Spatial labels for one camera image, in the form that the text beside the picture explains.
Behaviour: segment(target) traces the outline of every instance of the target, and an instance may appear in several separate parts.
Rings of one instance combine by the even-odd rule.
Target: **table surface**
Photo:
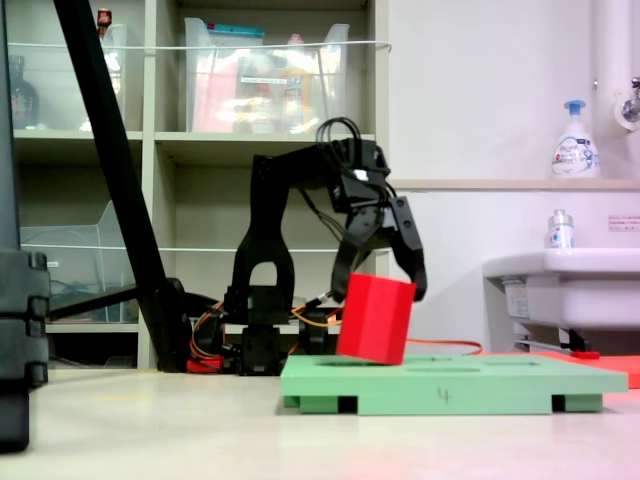
[[[640,478],[640,390],[602,414],[294,414],[278,378],[56,370],[3,480]]]

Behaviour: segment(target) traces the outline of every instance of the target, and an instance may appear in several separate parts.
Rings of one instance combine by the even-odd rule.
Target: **shelf board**
[[[640,191],[640,179],[615,180],[579,178],[562,180],[419,180],[392,179],[398,190],[446,191],[446,190],[498,190],[498,191]]]
[[[225,325],[224,332],[227,335],[240,335],[245,325]],[[298,325],[278,325],[278,329],[282,335],[297,335],[299,328]],[[340,333],[340,325],[329,327],[330,334]]]
[[[349,135],[333,135],[334,139]],[[362,135],[374,140],[374,135]],[[250,167],[254,155],[276,156],[314,145],[315,134],[237,134],[157,132],[156,143],[177,165]]]
[[[47,333],[137,333],[137,323],[48,323]]]
[[[233,10],[360,10],[369,0],[179,0],[185,8]]]
[[[127,132],[134,161],[141,162],[142,132]],[[15,130],[16,156],[20,165],[98,166],[92,132],[75,130]]]

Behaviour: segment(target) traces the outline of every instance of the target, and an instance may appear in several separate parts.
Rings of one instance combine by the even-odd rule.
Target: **clear plastic container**
[[[185,28],[188,47],[212,47],[187,50],[187,131],[313,133],[344,115],[346,45],[250,48],[261,43],[253,39],[244,48],[216,49],[202,20],[186,18]],[[325,43],[347,41],[348,31],[334,25]],[[302,95],[292,109],[287,89],[295,82]]]
[[[135,283],[111,202],[97,225],[21,227],[20,240],[23,250],[47,256],[52,308]],[[137,321],[135,300],[60,320],[63,323]]]
[[[140,45],[132,30],[126,25],[110,26],[103,39],[103,47],[111,82],[125,128],[140,130],[144,54],[142,50],[117,48],[128,45]],[[91,130],[66,48],[9,45],[9,55],[24,59],[23,80],[33,87],[37,97],[35,121],[29,122],[26,128]]]

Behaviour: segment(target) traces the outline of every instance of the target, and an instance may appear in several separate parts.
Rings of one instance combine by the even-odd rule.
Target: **green board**
[[[281,375],[285,408],[360,415],[599,412],[627,376],[536,355],[409,356],[385,366],[293,355]]]

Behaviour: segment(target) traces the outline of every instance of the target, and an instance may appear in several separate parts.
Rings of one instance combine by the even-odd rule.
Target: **white sink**
[[[518,323],[640,329],[638,248],[541,250],[488,261],[483,274],[505,286]]]

